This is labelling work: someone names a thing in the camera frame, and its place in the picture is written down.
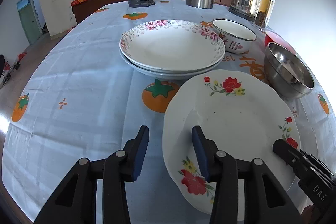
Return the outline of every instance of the orange fruit print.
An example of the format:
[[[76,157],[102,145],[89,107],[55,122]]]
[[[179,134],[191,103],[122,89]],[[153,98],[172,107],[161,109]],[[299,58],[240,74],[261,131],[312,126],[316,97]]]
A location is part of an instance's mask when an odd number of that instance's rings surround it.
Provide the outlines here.
[[[326,100],[323,98],[321,92],[317,95],[317,98],[319,99],[320,105],[323,108],[324,112],[328,115],[329,107],[328,107]]]
[[[19,98],[19,100],[17,101],[15,107],[14,107],[14,111],[12,114],[12,121],[13,122],[17,122],[19,121],[23,114],[26,111],[26,108],[28,106],[28,102],[29,102],[29,97],[28,97],[29,93],[27,95],[23,95]]]
[[[142,92],[142,101],[149,109],[165,113],[179,88],[175,83],[155,79],[155,83],[148,85]]]
[[[126,14],[123,16],[123,18],[128,18],[132,20],[140,19],[140,18],[145,18],[148,16],[147,13],[133,13],[133,14]]]
[[[100,12],[105,11],[105,10],[107,10],[107,9],[108,9],[107,7],[106,7],[106,8],[99,9],[99,10],[95,11],[94,14],[95,14],[95,13],[100,13]]]

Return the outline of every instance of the floral plate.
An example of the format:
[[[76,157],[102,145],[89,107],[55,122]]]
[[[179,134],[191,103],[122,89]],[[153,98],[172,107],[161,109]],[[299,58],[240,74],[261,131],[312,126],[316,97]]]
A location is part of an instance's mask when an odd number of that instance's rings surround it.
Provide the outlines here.
[[[185,199],[211,214],[216,183],[200,174],[191,129],[200,125],[206,138],[236,159],[261,158],[285,190],[295,174],[273,153],[284,139],[300,150],[300,136],[287,104],[267,84],[239,71],[213,70],[185,82],[164,117],[162,151],[166,168]],[[238,220],[244,219],[244,185],[239,181]]]
[[[122,54],[121,51],[120,51],[120,55],[121,55],[121,58],[128,65],[130,65],[134,70],[137,70],[138,72],[140,72],[144,75],[148,75],[148,76],[153,77],[153,78],[164,79],[164,80],[187,80],[187,79],[190,79],[190,78],[194,77],[195,75],[199,75],[199,74],[202,74],[202,73],[206,73],[210,70],[213,70],[221,63],[221,60],[220,60],[216,64],[214,64],[210,67],[207,67],[205,69],[198,70],[198,71],[192,71],[192,72],[186,72],[186,73],[164,73],[164,72],[150,71],[150,70],[145,70],[143,68],[140,68],[137,65],[134,65],[131,61],[129,61],[126,58],[126,56],[124,56]]]
[[[138,25],[120,39],[121,52],[149,70],[196,71],[223,59],[225,45],[212,30],[183,20],[157,20]]]

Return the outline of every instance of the floor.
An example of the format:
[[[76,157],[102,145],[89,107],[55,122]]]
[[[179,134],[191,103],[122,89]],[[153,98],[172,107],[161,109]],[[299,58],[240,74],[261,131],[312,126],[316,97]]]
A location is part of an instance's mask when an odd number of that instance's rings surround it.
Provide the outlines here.
[[[0,89],[0,174],[3,145],[13,108],[34,71],[62,38],[51,40],[49,33],[40,37],[32,46],[27,48],[27,54],[20,62],[20,68],[12,72],[11,79]],[[0,183],[0,205],[2,205],[1,198],[10,205],[21,223],[31,223],[12,200],[4,188],[2,180]]]

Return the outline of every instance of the enamel bowl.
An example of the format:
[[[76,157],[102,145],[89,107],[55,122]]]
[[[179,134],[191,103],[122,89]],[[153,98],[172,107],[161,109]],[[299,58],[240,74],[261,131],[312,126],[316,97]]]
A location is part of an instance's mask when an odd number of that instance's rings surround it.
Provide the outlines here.
[[[257,35],[248,27],[233,20],[217,18],[212,21],[213,26],[223,39],[226,50],[235,54],[248,51]]]

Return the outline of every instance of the glass jar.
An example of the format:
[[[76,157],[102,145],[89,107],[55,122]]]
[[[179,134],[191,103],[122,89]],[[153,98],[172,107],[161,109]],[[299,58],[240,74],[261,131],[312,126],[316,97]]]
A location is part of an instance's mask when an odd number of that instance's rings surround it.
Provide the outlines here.
[[[253,26],[262,32],[265,32],[275,0],[260,0],[257,14],[254,18]]]

